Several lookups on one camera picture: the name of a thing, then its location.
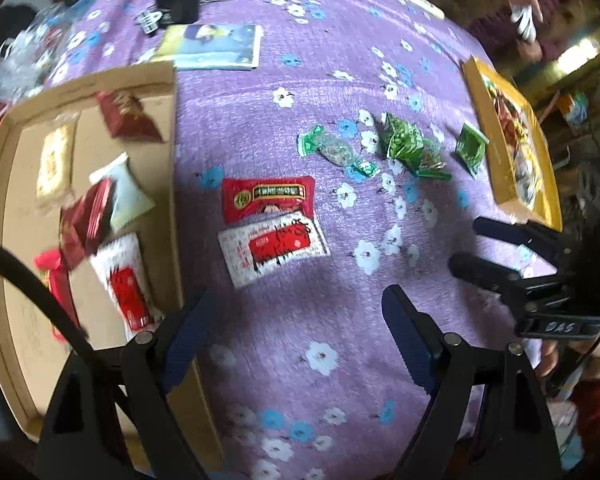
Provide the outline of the purple floral tablecloth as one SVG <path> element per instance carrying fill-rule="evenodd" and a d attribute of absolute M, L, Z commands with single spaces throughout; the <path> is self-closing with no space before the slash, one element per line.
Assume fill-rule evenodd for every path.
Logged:
<path fill-rule="evenodd" d="M 371 479 L 386 474 L 427 399 L 407 375 L 382 320 L 380 296 L 399 284 L 417 307 L 466 338 L 504 344 L 498 300 L 449 274 L 459 250 L 525 266 L 524 248 L 475 236 L 498 217 L 486 170 L 453 154 L 476 115 L 464 62 L 486 46 L 450 20 L 427 20 L 398 0 L 235 0 L 210 23 L 264 30 L 248 72 L 192 70 L 178 78 L 175 203 L 187 285 L 212 287 L 219 322 L 200 358 L 224 451 L 217 479 Z M 416 125 L 441 145 L 451 181 L 416 178 L 388 159 L 381 116 Z M 346 140 L 379 172 L 364 178 L 297 139 L 313 126 Z M 290 262 L 236 289 L 218 234 L 217 177 L 308 174 L 327 257 Z"/>

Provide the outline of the dark red peanut packet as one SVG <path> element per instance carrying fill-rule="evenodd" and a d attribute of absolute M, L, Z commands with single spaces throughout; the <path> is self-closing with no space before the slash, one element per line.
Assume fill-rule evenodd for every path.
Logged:
<path fill-rule="evenodd" d="M 61 209 L 59 248 L 69 271 L 94 255 L 108 236 L 113 199 L 114 182 L 105 178 L 71 206 Z"/>

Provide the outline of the white flat box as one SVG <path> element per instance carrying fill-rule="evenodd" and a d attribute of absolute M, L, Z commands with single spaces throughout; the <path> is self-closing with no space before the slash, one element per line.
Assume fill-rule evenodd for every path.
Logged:
<path fill-rule="evenodd" d="M 411 10 L 417 9 L 419 11 L 422 11 L 422 14 L 424 14 L 424 17 L 427 20 L 430 20 L 430 18 L 436 18 L 437 20 L 441 20 L 441 21 L 445 20 L 444 12 L 440 8 L 438 8 L 437 6 L 435 6 L 434 4 L 429 2 L 428 0 L 398 0 L 398 1 L 401 4 L 403 4 L 404 6 L 407 6 Z"/>

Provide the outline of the green pea snack packet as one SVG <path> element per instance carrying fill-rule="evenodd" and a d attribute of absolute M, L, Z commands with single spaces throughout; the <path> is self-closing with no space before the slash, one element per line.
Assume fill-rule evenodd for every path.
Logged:
<path fill-rule="evenodd" d="M 454 153 L 473 177 L 478 176 L 488 145 L 489 139 L 479 129 L 464 122 Z"/>

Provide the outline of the long red snack packet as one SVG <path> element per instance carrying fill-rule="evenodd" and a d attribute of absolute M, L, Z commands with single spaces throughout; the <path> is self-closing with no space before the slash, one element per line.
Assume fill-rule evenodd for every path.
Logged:
<path fill-rule="evenodd" d="M 80 324 L 78 312 L 76 312 L 70 286 L 69 270 L 60 249 L 54 248 L 41 252 L 34 257 L 33 263 L 36 270 L 41 273 L 43 283 L 58 301 L 65 314 L 68 315 L 72 324 L 84 337 L 87 337 L 86 331 Z"/>

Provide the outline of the white red snack packet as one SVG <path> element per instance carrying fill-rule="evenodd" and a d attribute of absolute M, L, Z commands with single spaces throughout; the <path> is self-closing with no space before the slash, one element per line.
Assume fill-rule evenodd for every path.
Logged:
<path fill-rule="evenodd" d="M 154 332 L 163 314 L 151 297 L 137 234 L 116 238 L 88 261 L 122 317 L 126 340 L 140 332 Z"/>

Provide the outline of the blue yellow booklet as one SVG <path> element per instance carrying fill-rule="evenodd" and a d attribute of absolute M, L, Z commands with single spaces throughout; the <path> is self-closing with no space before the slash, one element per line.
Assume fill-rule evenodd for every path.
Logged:
<path fill-rule="evenodd" d="M 177 70 L 254 70 L 262 38 L 260 25 L 173 25 L 150 60 L 171 62 Z"/>

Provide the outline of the white red square packet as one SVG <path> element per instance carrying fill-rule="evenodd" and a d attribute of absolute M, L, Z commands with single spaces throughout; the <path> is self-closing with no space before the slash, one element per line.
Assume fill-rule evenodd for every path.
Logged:
<path fill-rule="evenodd" d="M 300 211 L 219 232 L 218 242 L 236 289 L 290 262 L 330 255 L 320 222 Z"/>

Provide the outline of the pale green white packet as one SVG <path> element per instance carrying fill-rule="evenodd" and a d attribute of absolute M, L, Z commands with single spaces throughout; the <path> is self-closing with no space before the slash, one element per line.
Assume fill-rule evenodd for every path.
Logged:
<path fill-rule="evenodd" d="M 102 179 L 114 182 L 114 201 L 110 228 L 119 232 L 128 224 L 154 209 L 156 204 L 137 184 L 129 168 L 129 155 L 123 152 L 108 165 L 93 171 L 88 180 L 95 184 Z"/>

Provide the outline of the brown cardboard box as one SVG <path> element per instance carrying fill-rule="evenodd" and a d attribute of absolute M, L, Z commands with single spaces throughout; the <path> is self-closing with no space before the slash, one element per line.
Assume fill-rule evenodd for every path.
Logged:
<path fill-rule="evenodd" d="M 172 63 L 115 68 L 44 90 L 0 125 L 0 245 L 52 288 L 95 350 L 184 304 L 173 192 Z M 0 388 L 16 428 L 41 437 L 70 344 L 0 278 Z M 186 442 L 220 469 L 194 361 L 166 396 Z"/>

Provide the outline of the large green pea packet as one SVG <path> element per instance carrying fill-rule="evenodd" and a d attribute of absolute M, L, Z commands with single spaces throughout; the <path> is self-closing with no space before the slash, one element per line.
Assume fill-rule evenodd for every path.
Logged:
<path fill-rule="evenodd" d="M 420 129 L 391 113 L 382 114 L 380 123 L 379 136 L 388 159 L 414 164 L 425 145 Z"/>

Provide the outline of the clear green biscuit packet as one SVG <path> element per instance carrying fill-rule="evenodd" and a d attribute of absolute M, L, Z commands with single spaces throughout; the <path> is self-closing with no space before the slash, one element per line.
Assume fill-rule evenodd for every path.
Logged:
<path fill-rule="evenodd" d="M 411 159 L 410 166 L 416 178 L 451 181 L 452 174 L 445 170 L 445 161 L 441 155 L 441 145 L 434 140 L 425 139 Z"/>

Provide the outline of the beige biscuit packet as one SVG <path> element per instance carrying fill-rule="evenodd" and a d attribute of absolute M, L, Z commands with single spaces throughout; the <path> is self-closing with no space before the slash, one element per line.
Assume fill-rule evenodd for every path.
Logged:
<path fill-rule="evenodd" d="M 40 204 L 56 203 L 71 194 L 73 148 L 73 122 L 64 122 L 46 134 L 36 179 L 36 200 Z"/>

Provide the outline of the dark red packet in box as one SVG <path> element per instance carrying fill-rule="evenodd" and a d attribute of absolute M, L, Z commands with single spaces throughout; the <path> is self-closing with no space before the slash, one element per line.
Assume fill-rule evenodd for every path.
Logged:
<path fill-rule="evenodd" d="M 162 142 L 162 136 L 136 95 L 127 91 L 97 91 L 94 98 L 111 139 Z"/>

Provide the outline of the yellow snack box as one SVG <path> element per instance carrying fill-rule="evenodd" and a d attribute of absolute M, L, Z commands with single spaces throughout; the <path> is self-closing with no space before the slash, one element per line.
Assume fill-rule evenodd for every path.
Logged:
<path fill-rule="evenodd" d="M 474 56 L 463 73 L 486 147 L 495 203 L 509 217 L 560 232 L 562 211 L 544 133 L 532 107 L 504 77 Z"/>

